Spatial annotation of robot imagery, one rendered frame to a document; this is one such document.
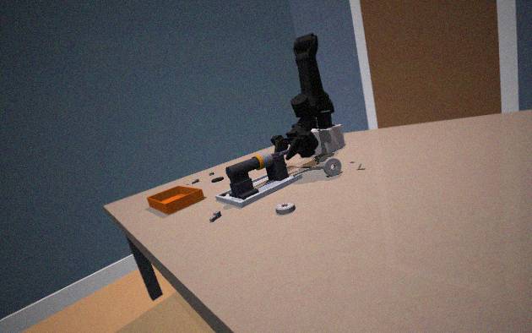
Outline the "orange-brown open tray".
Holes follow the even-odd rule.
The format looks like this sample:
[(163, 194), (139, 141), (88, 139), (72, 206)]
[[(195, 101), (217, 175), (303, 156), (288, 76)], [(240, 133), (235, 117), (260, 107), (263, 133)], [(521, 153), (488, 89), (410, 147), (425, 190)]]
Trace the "orange-brown open tray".
[(176, 186), (147, 198), (149, 207), (167, 215), (193, 205), (204, 199), (201, 188)]

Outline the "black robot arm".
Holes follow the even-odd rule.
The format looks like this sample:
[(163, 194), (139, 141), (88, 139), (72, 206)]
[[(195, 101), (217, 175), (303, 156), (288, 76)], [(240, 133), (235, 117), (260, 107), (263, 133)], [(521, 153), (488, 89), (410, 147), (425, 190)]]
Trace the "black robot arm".
[[(291, 99), (290, 103), (300, 117), (298, 122), (306, 123), (309, 128), (330, 128), (331, 113), (334, 104), (328, 93), (323, 90), (321, 76), (318, 70), (316, 55), (318, 52), (318, 36), (313, 33), (296, 38), (293, 51), (296, 55), (301, 83), (301, 93)], [(329, 112), (323, 112), (328, 111)], [(317, 118), (317, 120), (316, 120)], [(318, 125), (317, 125), (318, 122)]]

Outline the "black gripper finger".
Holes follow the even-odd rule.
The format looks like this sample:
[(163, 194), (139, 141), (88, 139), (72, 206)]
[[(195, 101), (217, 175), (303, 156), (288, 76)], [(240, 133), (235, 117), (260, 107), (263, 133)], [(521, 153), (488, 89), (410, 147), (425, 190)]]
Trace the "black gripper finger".
[(274, 153), (287, 150), (279, 139), (276, 139), (274, 142), (275, 142)]
[(305, 151), (305, 150), (309, 150), (307, 148), (307, 146), (305, 145), (305, 143), (303, 142), (303, 140), (300, 138), (300, 137), (295, 137), (293, 138), (291, 144), (290, 144), (290, 148), (286, 154), (286, 160), (288, 161), (290, 158), (292, 158), (293, 156), (295, 156), (297, 153), (299, 153), (300, 151)]

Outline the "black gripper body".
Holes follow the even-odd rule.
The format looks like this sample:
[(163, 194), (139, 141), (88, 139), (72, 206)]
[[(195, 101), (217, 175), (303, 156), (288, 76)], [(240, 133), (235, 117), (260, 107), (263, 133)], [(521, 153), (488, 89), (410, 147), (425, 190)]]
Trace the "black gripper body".
[(273, 136), (270, 140), (275, 146), (275, 140), (279, 139), (281, 143), (288, 149), (288, 145), (291, 144), (293, 138), (300, 137), (309, 150), (315, 150), (318, 147), (318, 140), (312, 133), (309, 126), (304, 122), (298, 122), (291, 126), (293, 129), (286, 133), (287, 138), (283, 138), (282, 135)]

